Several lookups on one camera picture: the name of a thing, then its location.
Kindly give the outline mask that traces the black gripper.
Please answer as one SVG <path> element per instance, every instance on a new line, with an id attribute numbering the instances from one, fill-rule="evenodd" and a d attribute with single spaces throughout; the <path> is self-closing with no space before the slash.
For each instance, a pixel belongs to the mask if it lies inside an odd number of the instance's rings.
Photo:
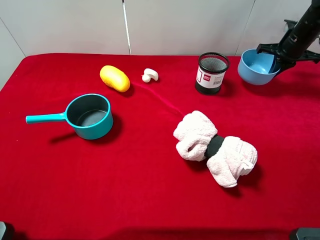
<path id="1" fill-rule="evenodd" d="M 295 35 L 284 36 L 279 43 L 259 44 L 257 53 L 273 55 L 269 74 L 280 74 L 296 62 L 320 62 L 320 54 L 308 50 L 314 39 L 298 37 Z"/>

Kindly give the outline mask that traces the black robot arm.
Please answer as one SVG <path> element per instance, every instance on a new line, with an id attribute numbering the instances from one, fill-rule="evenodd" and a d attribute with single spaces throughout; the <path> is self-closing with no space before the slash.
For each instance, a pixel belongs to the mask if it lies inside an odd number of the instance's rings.
<path id="1" fill-rule="evenodd" d="M 273 55 L 269 72 L 277 74 L 293 68 L 297 62 L 320 62 L 318 53 L 308 50 L 310 45 L 320 35 L 320 2 L 313 0 L 301 19 L 294 27 L 289 27 L 280 42 L 259 44 L 258 54 Z"/>

